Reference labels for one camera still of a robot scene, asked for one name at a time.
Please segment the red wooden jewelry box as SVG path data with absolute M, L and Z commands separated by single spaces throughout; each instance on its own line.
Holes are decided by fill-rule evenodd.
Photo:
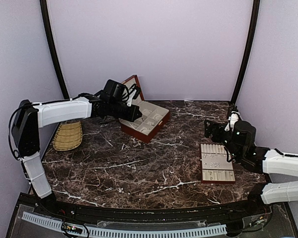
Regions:
M 142 117 L 134 122 L 120 119 L 121 130 L 142 142 L 149 143 L 170 118 L 170 111 L 145 101 L 143 94 L 132 100 L 132 105 L 140 107 Z

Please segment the red jewelry tray insert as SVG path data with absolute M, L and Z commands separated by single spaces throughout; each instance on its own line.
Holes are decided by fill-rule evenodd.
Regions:
M 230 154 L 223 145 L 200 144 L 202 183 L 234 184 L 235 175 Z

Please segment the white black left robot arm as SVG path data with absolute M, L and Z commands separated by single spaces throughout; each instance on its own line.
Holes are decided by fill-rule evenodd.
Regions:
M 75 98 L 39 103 L 23 100 L 12 113 L 8 123 L 10 151 L 21 162 L 27 180 L 43 199 L 41 209 L 49 216 L 56 216 L 60 205 L 49 197 L 53 192 L 41 162 L 39 129 L 74 119 L 107 116 L 134 122 L 143 115 L 140 107 L 132 103 L 140 93 L 137 84 L 127 87 L 109 79 L 96 94 L 81 93 Z

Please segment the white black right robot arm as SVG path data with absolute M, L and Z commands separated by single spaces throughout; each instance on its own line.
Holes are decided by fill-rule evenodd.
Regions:
M 224 146 L 228 162 L 235 161 L 257 174 L 298 177 L 298 154 L 255 145 L 256 128 L 238 120 L 228 125 L 204 121 L 204 135 Z M 284 183 L 258 183 L 248 195 L 243 210 L 254 215 L 263 204 L 298 201 L 298 180 Z

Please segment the woven bamboo tray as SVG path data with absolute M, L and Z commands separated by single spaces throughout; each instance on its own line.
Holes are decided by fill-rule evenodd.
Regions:
M 62 123 L 59 125 L 53 138 L 53 148 L 56 151 L 69 151 L 82 143 L 81 122 Z

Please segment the black front table rail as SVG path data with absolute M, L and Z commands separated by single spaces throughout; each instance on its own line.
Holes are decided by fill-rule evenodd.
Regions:
M 56 205 L 63 212 L 56 216 L 65 216 L 66 219 L 75 219 L 79 222 L 96 224 L 107 222 L 135 222 L 135 223 L 162 223 L 188 222 L 197 220 L 232 221 L 255 213 L 249 201 L 227 203 L 223 205 L 202 206 L 180 209 L 115 209 L 100 208 L 85 205 L 75 205 L 57 201 Z

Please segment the right black frame post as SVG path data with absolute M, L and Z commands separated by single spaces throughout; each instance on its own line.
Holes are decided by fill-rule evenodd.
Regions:
M 230 100 L 230 103 L 232 105 L 236 105 L 239 93 L 241 91 L 241 87 L 243 84 L 243 80 L 246 74 L 252 46 L 253 46 L 253 41 L 254 41 L 254 36 L 256 32 L 256 26 L 257 26 L 257 20 L 258 20 L 258 15 L 259 15 L 259 8 L 260 8 L 260 0 L 253 0 L 253 5 L 252 5 L 252 11 L 251 11 L 251 17 L 250 17 L 250 24 L 249 24 L 249 29 L 248 29 L 248 34 L 247 34 L 247 39 L 245 43 L 245 49 L 239 69 L 239 73 L 237 76 L 236 84 L 234 87 L 234 91 Z

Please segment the black frame post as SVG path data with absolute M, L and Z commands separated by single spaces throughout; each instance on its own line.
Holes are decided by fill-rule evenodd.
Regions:
M 49 16 L 49 11 L 48 11 L 48 2 L 46 0 L 39 0 L 39 3 L 40 3 L 40 9 L 41 9 L 44 30 L 45 30 L 45 34 L 46 34 L 46 39 L 47 39 L 53 67 L 55 70 L 55 74 L 56 74 L 56 77 L 58 80 L 58 84 L 59 84 L 63 98 L 69 99 L 70 95 L 69 95 L 68 89 L 66 87 L 66 83 L 65 83 L 65 80 L 63 77 L 61 65 L 60 65 L 59 58 L 58 58 L 58 53 L 57 53 L 55 42 L 54 42 L 52 25 L 50 22 L 50 16 Z
M 251 11 L 251 17 L 250 17 L 250 24 L 249 24 L 249 29 L 248 29 L 248 34 L 247 34 L 247 39 L 245 43 L 245 49 L 239 69 L 239 73 L 237 76 L 236 84 L 234 87 L 234 91 L 230 100 L 230 103 L 232 105 L 236 105 L 239 93 L 241 91 L 241 87 L 243 84 L 243 80 L 246 74 L 252 46 L 253 46 L 253 41 L 254 41 L 254 36 L 256 32 L 256 26 L 257 26 L 257 20 L 258 20 L 258 15 L 259 15 L 259 8 L 260 8 L 260 0 L 253 0 L 253 5 L 252 5 L 252 11 Z

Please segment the left black frame post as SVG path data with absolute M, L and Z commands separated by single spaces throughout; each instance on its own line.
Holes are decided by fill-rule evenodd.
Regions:
M 40 9 L 41 9 L 44 30 L 45 30 L 45 34 L 46 34 L 46 39 L 47 39 L 53 67 L 55 70 L 55 74 L 56 74 L 56 77 L 58 80 L 58 84 L 59 84 L 63 98 L 69 99 L 70 95 L 69 95 L 68 89 L 66 87 L 66 83 L 65 83 L 65 80 L 63 77 L 61 65 L 60 65 L 59 58 L 58 58 L 58 53 L 57 53 L 55 42 L 54 42 L 52 25 L 50 22 L 50 16 L 49 16 L 49 11 L 48 11 L 48 2 L 46 0 L 39 0 L 39 3 L 40 3 Z

